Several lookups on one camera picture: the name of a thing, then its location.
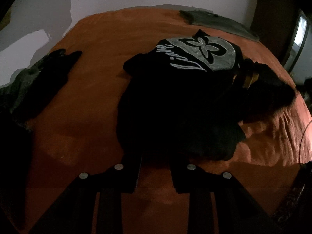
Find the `mattress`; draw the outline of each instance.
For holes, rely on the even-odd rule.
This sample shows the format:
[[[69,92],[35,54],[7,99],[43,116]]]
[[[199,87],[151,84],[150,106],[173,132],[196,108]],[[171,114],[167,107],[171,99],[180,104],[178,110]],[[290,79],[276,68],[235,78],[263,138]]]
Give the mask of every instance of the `mattress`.
[[[115,131],[117,105],[130,81],[123,63],[137,53],[149,52],[161,39],[192,36],[198,29],[238,45],[245,57],[266,63],[295,87],[260,42],[188,25],[176,10],[123,9],[80,20],[52,51],[65,48],[68,54],[81,50],[82,56],[69,73],[68,83],[28,122],[34,144],[26,189],[26,224],[21,233],[30,230],[80,173],[102,173],[121,161],[123,150]],[[231,160],[191,161],[207,172],[231,172],[272,215],[297,175],[299,143],[310,120],[297,93],[293,104],[274,116],[240,124],[247,139],[238,143]],[[302,163],[312,159],[311,134],[308,128],[300,152]],[[166,164],[143,163],[135,193],[122,195],[122,210],[124,233],[187,233],[188,194],[175,192]]]

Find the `dark green cloth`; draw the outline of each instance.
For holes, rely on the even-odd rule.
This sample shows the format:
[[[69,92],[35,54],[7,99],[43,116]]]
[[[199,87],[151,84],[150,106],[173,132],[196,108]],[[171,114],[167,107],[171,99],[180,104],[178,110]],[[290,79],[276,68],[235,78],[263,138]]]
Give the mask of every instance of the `dark green cloth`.
[[[67,82],[67,74],[81,56],[81,51],[65,55],[56,50],[23,69],[8,86],[0,89],[0,107],[17,121],[36,117]]]
[[[257,34],[244,25],[230,18],[219,16],[208,11],[180,11],[180,16],[188,20],[190,25],[205,26],[232,33],[249,40],[259,41]]]

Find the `cable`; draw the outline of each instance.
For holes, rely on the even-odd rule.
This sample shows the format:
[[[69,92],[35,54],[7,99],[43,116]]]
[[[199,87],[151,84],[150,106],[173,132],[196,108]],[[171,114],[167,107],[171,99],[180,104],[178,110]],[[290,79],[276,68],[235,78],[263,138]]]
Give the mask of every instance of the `cable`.
[[[300,161],[300,150],[301,150],[301,144],[302,144],[302,140],[303,140],[303,136],[305,135],[305,131],[307,131],[307,129],[308,129],[308,127],[309,127],[309,125],[312,123],[312,120],[310,120],[310,122],[308,123],[308,125],[305,127],[305,130],[304,130],[304,132],[303,132],[303,134],[302,134],[302,137],[301,137],[301,141],[300,141],[300,145],[299,145],[299,165],[300,165],[300,167],[302,167],[302,164],[301,164],[301,161]]]

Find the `white wall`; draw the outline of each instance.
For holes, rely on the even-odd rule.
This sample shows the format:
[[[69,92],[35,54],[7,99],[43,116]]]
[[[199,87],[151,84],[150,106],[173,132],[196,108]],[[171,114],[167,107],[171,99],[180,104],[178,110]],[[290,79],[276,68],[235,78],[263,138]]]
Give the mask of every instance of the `white wall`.
[[[134,6],[179,4],[212,10],[249,27],[256,3],[257,0],[16,0],[11,23],[0,31],[0,85],[8,83],[17,69],[33,65],[88,15]]]
[[[306,78],[312,77],[312,26],[309,27],[305,45],[291,71],[291,76],[295,83],[304,83]]]

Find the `silver screw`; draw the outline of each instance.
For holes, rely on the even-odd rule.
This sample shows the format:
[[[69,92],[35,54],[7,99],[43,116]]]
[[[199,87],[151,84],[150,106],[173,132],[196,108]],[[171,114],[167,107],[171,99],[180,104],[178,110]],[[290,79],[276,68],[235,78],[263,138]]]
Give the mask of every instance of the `silver screw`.
[[[86,179],[88,177],[88,173],[80,173],[79,178],[80,179]]]
[[[230,179],[230,178],[232,177],[232,174],[225,172],[225,173],[223,173],[222,176],[223,176],[224,178],[226,178],[226,179]]]
[[[193,171],[193,170],[196,169],[196,165],[194,165],[194,164],[188,164],[187,167],[188,167],[188,169],[191,170],[191,171]]]
[[[119,163],[117,165],[115,165],[114,167],[116,170],[122,170],[124,168],[124,165],[122,163]]]

